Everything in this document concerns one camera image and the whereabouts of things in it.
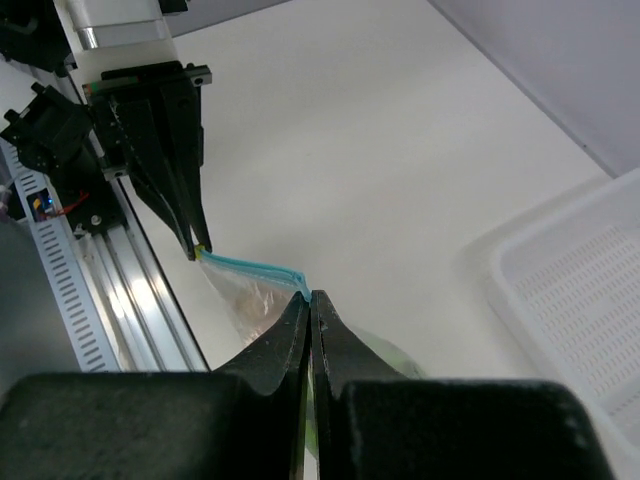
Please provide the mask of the clear zip top bag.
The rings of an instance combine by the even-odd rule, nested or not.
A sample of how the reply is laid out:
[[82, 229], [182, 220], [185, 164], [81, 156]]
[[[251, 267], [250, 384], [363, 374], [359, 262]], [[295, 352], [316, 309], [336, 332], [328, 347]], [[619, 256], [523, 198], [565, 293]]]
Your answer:
[[[226, 315], [244, 346], [271, 328], [297, 292], [311, 299], [305, 275], [287, 267], [251, 262], [211, 253], [195, 247], [195, 258], [210, 285], [225, 305]], [[407, 353], [388, 340], [347, 323], [348, 328], [382, 360], [410, 379], [424, 379], [425, 371]], [[318, 458], [311, 374], [307, 389], [306, 447]]]

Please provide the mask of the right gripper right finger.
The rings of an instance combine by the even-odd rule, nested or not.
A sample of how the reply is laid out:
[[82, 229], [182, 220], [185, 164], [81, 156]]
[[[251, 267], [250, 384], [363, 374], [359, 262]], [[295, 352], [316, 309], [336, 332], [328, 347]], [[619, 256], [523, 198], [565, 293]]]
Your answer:
[[591, 420], [563, 385], [537, 379], [411, 379], [310, 303], [323, 479], [610, 479]]

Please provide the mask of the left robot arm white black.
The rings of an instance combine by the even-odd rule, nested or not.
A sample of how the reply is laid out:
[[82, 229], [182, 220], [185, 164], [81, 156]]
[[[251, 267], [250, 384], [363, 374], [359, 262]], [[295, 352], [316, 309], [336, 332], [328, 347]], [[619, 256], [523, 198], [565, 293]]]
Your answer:
[[194, 259], [212, 247], [201, 197], [205, 65], [182, 63], [166, 19], [184, 1], [5, 1], [1, 137], [45, 175], [78, 237], [126, 218], [112, 184], [138, 198]]

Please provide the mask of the yellow zip slider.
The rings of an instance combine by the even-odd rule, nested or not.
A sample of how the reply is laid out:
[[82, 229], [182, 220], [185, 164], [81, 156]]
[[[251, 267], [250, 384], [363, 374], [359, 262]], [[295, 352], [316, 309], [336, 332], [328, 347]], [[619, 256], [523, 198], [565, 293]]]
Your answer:
[[196, 259], [201, 259], [203, 252], [205, 251], [204, 246], [202, 244], [196, 245], [194, 247], [194, 253]]

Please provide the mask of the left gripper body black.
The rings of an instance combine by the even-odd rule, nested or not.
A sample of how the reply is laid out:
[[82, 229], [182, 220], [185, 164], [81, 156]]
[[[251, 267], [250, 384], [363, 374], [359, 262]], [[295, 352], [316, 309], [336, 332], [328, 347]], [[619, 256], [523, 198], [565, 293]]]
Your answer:
[[171, 179], [198, 183], [204, 164], [201, 88], [211, 81], [206, 65], [169, 61], [107, 71], [85, 84], [107, 178], [152, 176], [166, 162]]

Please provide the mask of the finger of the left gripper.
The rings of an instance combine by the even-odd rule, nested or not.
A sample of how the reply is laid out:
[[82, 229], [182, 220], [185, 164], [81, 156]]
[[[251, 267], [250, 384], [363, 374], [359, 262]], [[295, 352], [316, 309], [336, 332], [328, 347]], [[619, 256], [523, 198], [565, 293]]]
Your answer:
[[166, 114], [170, 208], [187, 253], [197, 247], [209, 251], [212, 243], [202, 204], [201, 167], [204, 163], [204, 130], [201, 125], [200, 91], [182, 75], [160, 87]]
[[108, 105], [118, 127], [118, 147], [136, 194], [174, 233], [187, 259], [193, 260], [195, 253], [184, 250], [170, 208], [167, 161], [170, 142], [160, 93], [164, 84], [118, 89], [108, 95]]

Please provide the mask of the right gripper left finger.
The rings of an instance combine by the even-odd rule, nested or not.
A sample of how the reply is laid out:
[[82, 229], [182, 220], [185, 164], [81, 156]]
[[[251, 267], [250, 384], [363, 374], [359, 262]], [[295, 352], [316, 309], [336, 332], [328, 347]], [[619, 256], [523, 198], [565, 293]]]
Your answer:
[[5, 479], [300, 479], [310, 308], [208, 372], [56, 373], [1, 402]]

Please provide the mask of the pink fake egg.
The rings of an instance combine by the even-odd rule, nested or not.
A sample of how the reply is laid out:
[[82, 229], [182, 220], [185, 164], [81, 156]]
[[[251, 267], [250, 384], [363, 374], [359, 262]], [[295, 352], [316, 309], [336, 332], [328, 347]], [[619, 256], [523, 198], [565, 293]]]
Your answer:
[[253, 343], [280, 318], [292, 291], [253, 284], [225, 297], [229, 319], [244, 345]]

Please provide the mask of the green fake melon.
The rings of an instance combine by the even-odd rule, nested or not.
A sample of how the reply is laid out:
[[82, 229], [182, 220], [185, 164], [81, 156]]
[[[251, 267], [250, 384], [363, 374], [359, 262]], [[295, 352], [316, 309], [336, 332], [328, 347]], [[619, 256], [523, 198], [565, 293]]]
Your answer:
[[425, 371], [411, 356], [389, 340], [383, 339], [356, 325], [350, 325], [349, 328], [376, 355], [400, 374], [410, 379], [425, 379], [427, 377]]

